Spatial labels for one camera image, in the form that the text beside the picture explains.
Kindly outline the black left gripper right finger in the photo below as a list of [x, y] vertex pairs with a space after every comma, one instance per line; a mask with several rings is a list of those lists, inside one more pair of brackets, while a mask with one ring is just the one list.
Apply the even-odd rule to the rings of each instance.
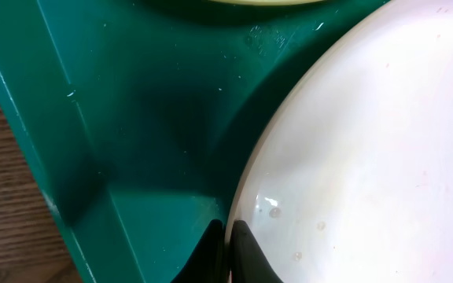
[[232, 283], [282, 283], [243, 220], [232, 226], [230, 271]]

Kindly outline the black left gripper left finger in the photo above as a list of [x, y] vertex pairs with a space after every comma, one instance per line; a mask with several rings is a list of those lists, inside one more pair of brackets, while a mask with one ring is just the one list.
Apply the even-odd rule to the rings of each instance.
[[213, 219], [198, 241], [185, 266], [171, 283], [220, 283], [225, 281], [224, 227]]

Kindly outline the white plate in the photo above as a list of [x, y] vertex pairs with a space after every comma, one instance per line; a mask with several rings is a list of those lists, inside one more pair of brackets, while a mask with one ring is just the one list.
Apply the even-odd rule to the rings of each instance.
[[384, 4], [282, 102], [227, 229], [284, 282], [453, 282], [453, 0]]

